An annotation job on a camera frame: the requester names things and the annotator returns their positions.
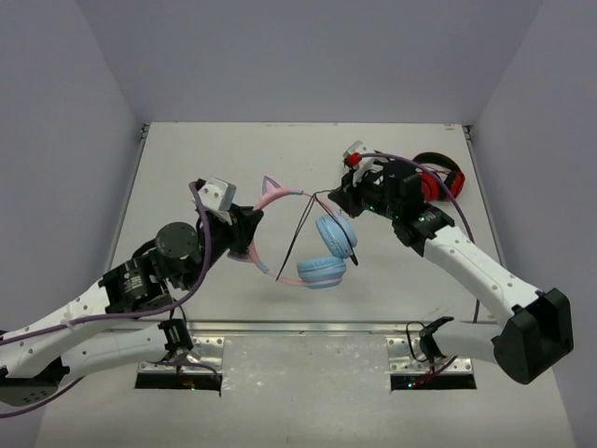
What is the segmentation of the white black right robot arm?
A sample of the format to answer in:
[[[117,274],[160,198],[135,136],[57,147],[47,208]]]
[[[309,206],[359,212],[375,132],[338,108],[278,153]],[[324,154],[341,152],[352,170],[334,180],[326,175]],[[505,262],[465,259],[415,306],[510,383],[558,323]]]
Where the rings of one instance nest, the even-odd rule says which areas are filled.
[[[521,280],[475,245],[452,217],[424,199],[421,167],[383,153],[354,153],[343,164],[347,171],[329,199],[352,218],[364,211],[388,218],[404,246],[453,277],[496,324],[442,316],[423,326],[419,346],[425,362],[476,358],[528,385],[573,351],[569,299],[557,288],[541,290]]]

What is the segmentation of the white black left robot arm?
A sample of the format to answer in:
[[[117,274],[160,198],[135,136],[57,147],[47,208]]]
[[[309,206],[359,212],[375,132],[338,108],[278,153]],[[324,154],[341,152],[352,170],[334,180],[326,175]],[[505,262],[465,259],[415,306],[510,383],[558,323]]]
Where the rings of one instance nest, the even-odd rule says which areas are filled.
[[[171,290],[191,297],[225,252],[247,250],[263,216],[250,206],[233,205],[229,221],[208,211],[195,225],[167,224],[60,309],[2,333],[2,403],[22,414],[98,371],[140,362],[187,364],[195,344],[182,318],[121,335],[108,330],[124,320],[170,313],[179,303]]]

